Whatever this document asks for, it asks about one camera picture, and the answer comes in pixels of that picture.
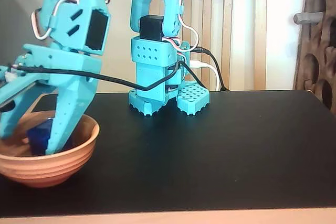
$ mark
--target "white cable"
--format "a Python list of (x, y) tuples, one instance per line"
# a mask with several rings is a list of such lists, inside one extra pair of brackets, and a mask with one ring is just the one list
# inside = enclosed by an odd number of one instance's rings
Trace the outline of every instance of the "white cable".
[[(178, 0), (178, 4), (179, 4), (180, 6), (182, 6), (182, 5), (183, 5), (183, 0)], [(186, 28), (186, 29), (192, 31), (192, 32), (195, 34), (195, 36), (196, 36), (196, 42), (195, 42), (195, 45), (193, 45), (190, 49), (181, 49), (180, 47), (176, 46), (175, 43), (171, 43), (171, 41), (167, 40), (167, 39), (169, 39), (168, 37), (163, 37), (163, 38), (162, 38), (162, 41), (168, 41), (168, 42), (170, 42), (170, 43), (173, 45), (173, 47), (174, 47), (177, 51), (179, 51), (179, 52), (191, 52), (191, 51), (194, 50), (194, 49), (198, 46), (198, 44), (200, 43), (200, 36), (198, 35), (198, 32), (197, 32), (194, 28), (192, 28), (191, 26), (186, 25), (186, 24), (183, 22), (183, 18), (182, 18), (182, 16), (181, 16), (181, 14), (179, 14), (178, 16), (179, 16), (179, 21), (180, 21), (181, 25), (182, 25), (184, 28)]]
[(191, 60), (190, 61), (190, 68), (210, 68), (216, 75), (216, 91), (220, 91), (220, 79), (219, 79), (219, 74), (217, 72), (217, 69), (208, 64), (208, 63), (204, 63), (204, 62), (201, 62), (199, 60)]
[(178, 52), (177, 55), (181, 56), (183, 58), (183, 60), (184, 60), (185, 63), (188, 63), (187, 62), (187, 57), (184, 54)]
[[(66, 2), (66, 1), (70, 1), (70, 2), (74, 2), (74, 3), (76, 3), (76, 4), (79, 4), (79, 0), (59, 0), (59, 1), (57, 2), (57, 4), (55, 5), (55, 7), (54, 7), (52, 16), (55, 17), (55, 16), (57, 15), (59, 6), (60, 6), (62, 3)], [(32, 20), (32, 21), (31, 21), (31, 24), (32, 24), (31, 26), (33, 27), (33, 32), (34, 32), (35, 37), (36, 37), (38, 40), (45, 40), (46, 38), (48, 38), (49, 35), (50, 35), (50, 33), (51, 33), (51, 31), (52, 31), (52, 29), (51, 29), (50, 27), (48, 27), (48, 29), (47, 29), (47, 31), (46, 31), (46, 33), (45, 33), (44, 35), (41, 35), (41, 34), (39, 33), (39, 30), (38, 30), (38, 24), (37, 24), (36, 12), (33, 12), (33, 13), (31, 14), (30, 19)]]

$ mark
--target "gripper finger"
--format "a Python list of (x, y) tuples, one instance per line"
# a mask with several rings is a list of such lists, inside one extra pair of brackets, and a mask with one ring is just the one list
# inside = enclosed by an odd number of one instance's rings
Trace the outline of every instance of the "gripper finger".
[(18, 121), (23, 114), (29, 109), (33, 102), (44, 93), (53, 92), (55, 87), (36, 85), (21, 93), (14, 98), (15, 107), (13, 110), (2, 113), (0, 137), (9, 137), (15, 129)]
[(58, 89), (56, 113), (46, 154), (53, 154), (63, 149), (95, 96), (97, 85), (96, 88), (85, 86), (83, 83), (78, 86), (75, 90), (63, 87)]

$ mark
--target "black cable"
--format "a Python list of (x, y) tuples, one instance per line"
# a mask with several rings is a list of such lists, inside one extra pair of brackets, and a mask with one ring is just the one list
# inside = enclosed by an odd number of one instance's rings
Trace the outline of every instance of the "black cable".
[(222, 88), (220, 90), (221, 91), (228, 91), (229, 89), (224, 84), (222, 73), (221, 73), (221, 68), (219, 67), (219, 64), (218, 64), (218, 61), (217, 61), (216, 57), (208, 49), (203, 48), (203, 47), (196, 47), (194, 50), (192, 50), (192, 52), (196, 52), (198, 54), (206, 54), (206, 55), (209, 55), (212, 58), (212, 60), (215, 62), (215, 65), (216, 65), (216, 68), (217, 68), (217, 71), (218, 71), (219, 80), (221, 81)]
[(129, 82), (129, 81), (125, 81), (125, 80), (110, 77), (110, 76), (103, 76), (103, 75), (97, 74), (97, 73), (78, 71), (78, 70), (50, 69), (50, 68), (43, 68), (43, 67), (38, 67), (38, 68), (37, 67), (24, 67), (24, 66), (17, 66), (17, 65), (13, 65), (13, 68), (15, 68), (19, 71), (27, 72), (27, 73), (54, 73), (54, 74), (71, 74), (71, 75), (74, 75), (74, 76), (83, 76), (83, 77), (87, 77), (87, 78), (94, 78), (94, 79), (97, 79), (97, 80), (117, 83), (117, 84), (124, 85), (124, 86), (130, 87), (130, 88), (138, 89), (138, 90), (141, 90), (141, 91), (149, 91), (149, 90), (152, 90), (152, 89), (156, 88), (160, 84), (172, 79), (175, 76), (175, 74), (177, 73), (177, 71), (179, 70), (180, 65), (183, 65), (190, 72), (190, 74), (195, 78), (195, 80), (198, 82), (198, 84), (200, 84), (203, 88), (205, 87), (202, 84), (202, 82), (199, 80), (199, 78), (197, 78), (195, 73), (192, 72), (192, 70), (188, 67), (188, 65), (183, 61), (178, 61), (175, 64), (175, 66), (173, 67), (173, 72), (171, 72), (169, 75), (162, 78), (161, 80), (153, 83), (152, 85), (149, 85), (148, 87), (144, 87), (144, 86), (141, 86), (141, 85)]

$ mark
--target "red and white wire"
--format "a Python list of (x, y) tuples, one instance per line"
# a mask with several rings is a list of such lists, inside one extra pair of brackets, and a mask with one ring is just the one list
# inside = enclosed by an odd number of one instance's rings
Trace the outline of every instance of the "red and white wire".
[[(55, 5), (55, 7), (54, 7), (52, 16), (55, 17), (57, 15), (59, 6), (62, 3), (64, 3), (64, 2), (73, 2), (73, 3), (79, 4), (79, 0), (59, 0), (57, 2), (57, 4)], [(30, 19), (31, 19), (31, 24), (32, 24), (31, 26), (33, 27), (33, 32), (34, 32), (35, 37), (38, 40), (45, 40), (45, 39), (47, 39), (50, 36), (52, 28), (48, 27), (48, 29), (45, 32), (45, 34), (41, 35), (40, 32), (39, 32), (39, 29), (38, 29), (38, 21), (37, 21), (37, 17), (36, 17), (36, 11), (32, 13), (32, 15), (30, 16)]]

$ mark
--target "gray wall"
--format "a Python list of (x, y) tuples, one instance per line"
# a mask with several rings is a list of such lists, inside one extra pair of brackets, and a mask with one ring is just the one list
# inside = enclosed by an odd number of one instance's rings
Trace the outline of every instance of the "gray wall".
[(13, 62), (24, 52), (25, 43), (38, 43), (30, 26), (30, 16), (15, 0), (0, 0), (0, 65)]

